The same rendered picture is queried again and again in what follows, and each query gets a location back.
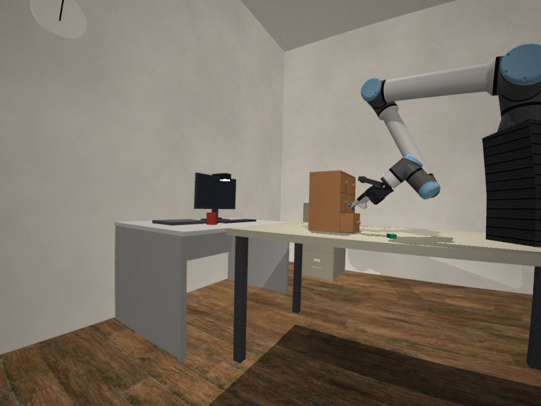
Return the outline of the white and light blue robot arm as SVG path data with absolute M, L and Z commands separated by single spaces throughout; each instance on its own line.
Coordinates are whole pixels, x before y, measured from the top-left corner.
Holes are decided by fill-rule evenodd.
M 541 45 L 519 45 L 490 63 L 397 79 L 369 79 L 361 96 L 383 120 L 401 155 L 383 179 L 396 188 L 406 181 L 423 199 L 434 198 L 440 185 L 399 116 L 395 101 L 488 92 L 498 95 L 498 131 L 527 119 L 541 120 Z

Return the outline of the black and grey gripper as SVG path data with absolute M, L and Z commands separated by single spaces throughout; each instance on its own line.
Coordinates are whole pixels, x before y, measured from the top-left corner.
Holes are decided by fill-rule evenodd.
M 382 200 L 385 199 L 386 196 L 388 196 L 390 193 L 393 192 L 392 187 L 383 179 L 381 178 L 382 182 L 380 184 L 380 187 L 372 185 L 372 187 L 368 188 L 363 194 L 361 194 L 351 205 L 350 208 L 354 208 L 356 205 L 358 205 L 362 209 L 367 208 L 367 202 L 370 200 L 373 204 L 377 205 Z M 383 187 L 385 186 L 385 187 Z

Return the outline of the brown wooden chest of drawers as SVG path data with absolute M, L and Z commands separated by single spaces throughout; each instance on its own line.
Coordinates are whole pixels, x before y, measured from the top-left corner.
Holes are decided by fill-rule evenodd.
M 310 172 L 308 230 L 341 233 L 340 212 L 355 213 L 340 211 L 341 193 L 352 194 L 341 191 L 341 173 L 348 175 L 348 189 L 349 176 L 355 178 L 356 183 L 356 177 L 341 170 Z

